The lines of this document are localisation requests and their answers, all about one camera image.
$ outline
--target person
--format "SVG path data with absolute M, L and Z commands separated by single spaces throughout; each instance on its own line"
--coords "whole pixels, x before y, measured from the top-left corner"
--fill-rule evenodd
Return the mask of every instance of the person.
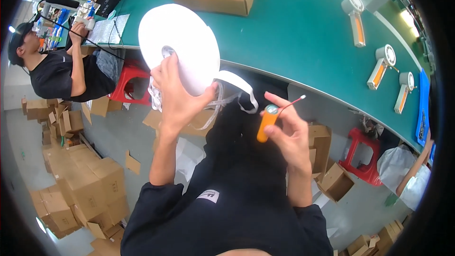
M 241 111 L 237 101 L 227 104 L 207 133 L 206 158 L 186 193 L 182 184 L 174 185 L 179 132 L 213 100 L 217 88 L 214 82 L 202 95 L 190 96 L 177 62 L 174 53 L 151 71 L 162 94 L 160 134 L 149 182 L 125 229 L 122 256 L 332 256 L 325 218 L 312 205 L 308 124 L 293 106 L 281 112 L 282 129 L 266 127 L 270 138 L 262 144 L 256 140 L 259 113 Z M 286 83 L 243 78 L 261 109 L 290 103 Z
M 26 67 L 35 93 L 44 99 L 61 98 L 86 102 L 112 93 L 122 70 L 124 50 L 117 57 L 103 50 L 82 57 L 82 37 L 88 31 L 82 22 L 71 27 L 72 46 L 40 53 L 40 40 L 32 31 L 33 23 L 22 23 L 12 34 L 8 45 L 11 64 Z
M 379 179 L 408 208 L 415 211 L 431 174 L 426 166 L 433 146 L 430 131 L 422 153 L 416 158 L 408 145 L 399 145 L 400 139 L 382 125 L 371 120 L 365 121 L 365 118 L 363 124 L 367 136 L 380 141 L 377 162 Z

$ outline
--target hand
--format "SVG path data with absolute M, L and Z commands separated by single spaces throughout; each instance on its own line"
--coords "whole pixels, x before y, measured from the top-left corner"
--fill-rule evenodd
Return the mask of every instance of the hand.
M 176 53 L 165 58 L 150 74 L 153 86 L 161 92 L 163 119 L 160 134 L 171 133 L 174 137 L 213 100 L 218 86 L 217 82 L 213 82 L 197 97 L 188 94 L 180 82 Z
M 88 34 L 88 31 L 85 29 L 85 25 L 83 22 L 76 22 L 75 24 L 73 24 L 73 26 L 71 27 L 71 31 L 81 35 L 82 37 L 86 37 Z M 73 32 L 69 32 L 71 42 L 73 43 L 73 45 L 80 45 L 82 42 L 82 37 L 74 34 Z
M 266 92 L 264 97 L 278 107 L 290 104 L 289 101 L 269 92 Z M 297 169 L 304 176 L 310 177 L 312 168 L 307 122 L 299 117 L 292 105 L 284 109 L 279 118 L 282 120 L 283 129 L 276 125 L 269 125 L 264 128 L 264 133 L 280 148 L 284 159 L 291 165 L 291 170 Z

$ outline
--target black cable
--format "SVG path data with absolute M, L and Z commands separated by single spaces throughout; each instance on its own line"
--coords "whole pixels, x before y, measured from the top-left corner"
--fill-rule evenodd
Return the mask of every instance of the black cable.
M 125 0 L 123 0 L 122 4 L 120 5 L 120 8 L 118 9 L 117 19 L 118 19 L 118 17 L 120 16 L 120 13 L 121 13 L 121 11 L 122 11 L 123 3 L 125 3 Z M 115 27 L 115 29 L 116 29 L 116 31 L 117 31 L 118 37 L 120 38 L 120 42 L 122 43 L 122 47 L 124 47 L 124 45 L 123 45 L 123 40 L 122 40 L 122 36 L 120 35 L 120 32 L 118 31 L 117 24 L 116 24 L 116 20 L 114 20 L 114 25 L 112 26 L 111 32 L 109 33 L 109 39 L 107 40 L 107 46 L 108 46 L 111 50 L 114 50 L 113 48 L 111 48 L 111 35 L 112 35 L 112 31 L 114 30 L 114 27 Z
M 25 71 L 25 73 L 28 74 L 28 76 L 30 76 L 30 72 L 26 71 L 26 67 L 25 66 L 22 67 L 22 70 Z
M 79 37 L 81 37 L 81 38 L 83 38 L 83 39 L 86 39 L 86 40 L 89 41 L 90 43 L 92 43 L 92 44 L 94 44 L 95 46 L 97 46 L 97 47 L 99 47 L 99 48 L 102 49 L 102 47 L 99 46 L 98 44 L 96 44 L 96 43 L 90 41 L 87 37 L 81 36 L 81 35 L 79 35 L 78 33 L 76 33 L 76 32 L 74 32 L 74 31 L 70 30 L 68 27 L 65 27 L 65 26 L 63 26 L 63 25 L 60 25 L 59 23 L 54 22 L 54 21 L 52 21 L 51 19 L 49 19 L 49 18 L 47 18 L 47 17 L 44 17 L 44 16 L 41 15 L 41 14 L 40 14 L 40 17 L 42 17 L 42 18 L 44 18 L 45 20 L 48 20 L 48 21 L 54 23 L 54 24 L 57 25 L 57 26 L 60 26 L 60 27 L 62 27 L 62 28 L 64 28 L 64 29 L 68 30 L 68 31 L 71 32 L 71 33 L 74 33 L 74 34 L 78 35 Z M 125 60 L 124 58 L 121 58 L 121 57 L 119 57 L 119 56 L 116 55 L 116 54 L 113 54 L 113 53 L 111 53 L 111 52 L 109 52 L 109 51 L 106 51 L 105 49 L 103 49 L 103 51 L 105 51 L 105 52 L 108 53 L 108 54 L 113 55 L 114 57 L 116 57 L 116 58 L 118 58 L 118 59 Z

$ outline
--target white tape roll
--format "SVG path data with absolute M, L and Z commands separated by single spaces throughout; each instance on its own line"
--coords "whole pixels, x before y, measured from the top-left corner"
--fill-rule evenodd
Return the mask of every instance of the white tape roll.
M 139 24 L 139 46 L 150 69 L 176 52 L 182 85 L 192 96 L 204 93 L 214 79 L 229 82 L 250 95 L 255 113 L 258 103 L 251 86 L 228 71 L 220 71 L 220 53 L 212 30 L 190 9 L 166 4 L 148 11 Z

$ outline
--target cardboard box stack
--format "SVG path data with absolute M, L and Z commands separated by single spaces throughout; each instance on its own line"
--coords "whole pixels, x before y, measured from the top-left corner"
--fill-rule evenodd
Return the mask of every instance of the cardboard box stack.
M 378 253 L 376 243 L 379 241 L 378 235 L 361 235 L 348 246 L 350 256 L 373 256 Z
M 378 233 L 380 240 L 378 241 L 378 256 L 386 255 L 390 247 L 395 243 L 401 231 L 403 225 L 398 220 L 391 222 L 384 226 Z
M 56 185 L 30 192 L 38 217 L 57 238 L 83 226 L 95 237 L 111 238 L 119 231 L 114 227 L 130 213 L 123 167 L 109 157 L 100 159 L 80 143 L 82 114 L 71 111 L 71 104 L 23 99 L 22 109 L 27 119 L 47 116 L 42 121 L 42 153 Z

